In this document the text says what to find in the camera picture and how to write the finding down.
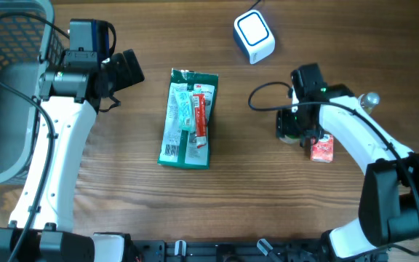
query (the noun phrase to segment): barcode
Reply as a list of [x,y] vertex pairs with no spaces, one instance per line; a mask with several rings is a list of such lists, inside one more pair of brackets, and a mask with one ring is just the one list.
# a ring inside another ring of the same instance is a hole
[[200,106],[200,98],[199,97],[193,97],[193,106],[199,107]]
[[166,150],[164,151],[166,156],[179,156],[179,146],[166,145]]

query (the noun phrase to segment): small red carton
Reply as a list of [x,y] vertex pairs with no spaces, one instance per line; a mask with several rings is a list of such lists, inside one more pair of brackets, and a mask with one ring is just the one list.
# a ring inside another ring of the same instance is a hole
[[325,134],[316,145],[313,145],[314,139],[311,140],[311,156],[310,159],[316,162],[330,163],[334,157],[334,137]]

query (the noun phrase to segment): wooden tabletop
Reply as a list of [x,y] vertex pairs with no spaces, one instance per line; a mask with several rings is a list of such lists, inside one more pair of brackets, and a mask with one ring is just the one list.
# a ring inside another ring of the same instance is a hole
[[[74,199],[78,234],[130,233],[132,239],[317,238],[355,219],[363,174],[335,143],[334,162],[311,162],[275,136],[275,113],[251,111],[248,94],[319,63],[330,84],[375,91],[372,117],[419,152],[419,1],[266,0],[258,9],[276,37],[274,53],[250,65],[232,37],[251,1],[152,1],[55,5],[56,24],[107,20],[116,51],[132,48],[146,80],[117,92],[122,106],[99,114],[83,153]],[[171,68],[219,74],[210,127],[209,170],[156,163]],[[291,103],[284,87],[254,103]],[[105,100],[103,108],[111,102]],[[0,226],[22,186],[0,186]],[[418,241],[405,242],[412,249]],[[419,261],[391,252],[391,261]]]

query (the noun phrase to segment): plastic bin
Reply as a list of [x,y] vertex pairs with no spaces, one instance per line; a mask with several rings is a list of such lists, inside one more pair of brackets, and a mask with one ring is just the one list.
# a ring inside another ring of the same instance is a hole
[[[47,0],[0,1],[0,14],[29,12],[54,22]],[[38,80],[63,46],[54,30],[28,17],[0,20],[0,81],[29,97],[38,96]],[[21,98],[0,88],[0,183],[24,184],[35,145],[39,115]]]

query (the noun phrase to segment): power cord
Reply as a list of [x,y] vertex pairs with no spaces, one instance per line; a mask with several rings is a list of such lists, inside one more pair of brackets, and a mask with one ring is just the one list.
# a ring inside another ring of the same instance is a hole
[[[282,110],[282,109],[291,109],[291,108],[296,107],[296,106],[310,106],[310,105],[335,106],[335,107],[342,108],[343,110],[350,112],[352,115],[358,117],[366,125],[368,125],[371,128],[371,130],[383,141],[384,145],[386,145],[386,148],[389,151],[391,151],[391,153],[396,158],[397,166],[404,173],[405,179],[407,179],[407,181],[409,183],[409,186],[412,189],[413,200],[415,201],[415,206],[416,206],[416,210],[417,210],[417,214],[418,214],[418,223],[419,223],[419,194],[418,194],[418,191],[416,189],[415,182],[414,182],[413,178],[411,177],[411,174],[408,172],[408,169],[405,168],[404,162],[402,161],[402,158],[397,153],[397,151],[395,150],[395,148],[392,145],[392,143],[388,142],[386,140],[386,138],[384,137],[384,135],[370,121],[368,121],[368,119],[366,119],[361,114],[358,114],[358,112],[355,109],[351,109],[351,108],[349,108],[347,106],[344,106],[344,105],[341,105],[341,104],[338,104],[338,103],[332,103],[332,102],[303,102],[303,103],[296,103],[296,104],[285,105],[285,106],[274,106],[274,107],[270,107],[270,108],[257,108],[257,107],[254,107],[252,105],[252,97],[253,97],[253,95],[258,90],[260,90],[260,89],[262,89],[264,87],[268,87],[268,86],[274,85],[274,84],[284,85],[284,86],[286,86],[289,89],[289,91],[292,89],[291,86],[288,85],[285,82],[269,82],[269,83],[260,85],[259,87],[255,88],[250,93],[250,96],[248,97],[248,106],[252,110],[254,110],[254,111],[278,111],[278,110]],[[406,252],[409,255],[419,256],[419,250],[417,252],[415,252],[415,251],[409,250],[406,247],[402,247],[401,245],[397,245],[397,244],[390,244],[389,247],[395,247],[396,249],[399,249],[401,251],[404,251],[404,252]]]
[[247,12],[248,11],[250,11],[251,9],[253,9],[253,8],[255,8],[260,2],[261,2],[262,0],[257,0],[256,1],[256,3],[254,3],[253,5],[252,5],[252,7],[250,7],[248,10],[247,10]]
[[[62,31],[56,25],[53,25],[51,22],[49,22],[46,19],[44,19],[42,17],[39,17],[37,15],[32,15],[32,14],[28,14],[28,13],[24,13],[24,12],[8,12],[8,13],[4,13],[4,14],[0,15],[0,19],[3,19],[5,17],[10,17],[10,16],[23,16],[23,17],[33,18],[33,19],[38,20],[38,21],[40,21],[40,22],[42,22],[46,25],[51,26],[51,28],[55,29],[57,32],[59,32],[60,34],[65,36],[67,39],[69,39],[69,35],[66,32]],[[30,209],[30,213],[28,215],[27,223],[25,224],[25,226],[22,230],[22,233],[20,234],[19,240],[17,241],[17,243],[14,247],[14,250],[12,251],[11,256],[9,257],[8,261],[10,262],[14,258],[17,257],[18,251],[20,250],[20,247],[22,246],[23,240],[27,236],[28,230],[29,230],[31,224],[33,223],[33,219],[35,218],[37,207],[39,206],[39,203],[40,203],[41,194],[43,192],[44,184],[46,182],[48,172],[49,172],[49,166],[51,165],[51,162],[52,162],[53,149],[54,149],[54,146],[55,146],[55,138],[54,138],[55,126],[54,126],[51,118],[49,117],[48,113],[39,104],[37,104],[35,101],[33,101],[31,98],[29,98],[27,95],[24,95],[20,91],[14,89],[13,87],[10,87],[10,86],[6,85],[5,83],[3,83],[1,81],[0,81],[0,87],[3,87],[6,91],[11,92],[12,94],[18,96],[19,98],[22,98],[23,100],[27,101],[32,106],[34,106],[36,108],[36,110],[39,111],[40,114],[43,116],[43,118],[45,119],[45,121],[47,123],[47,126],[48,126],[47,158],[46,158],[46,161],[45,161],[44,166],[43,166],[43,171],[41,173],[38,188],[36,189],[35,197],[33,198],[33,204],[32,204],[32,208]]]

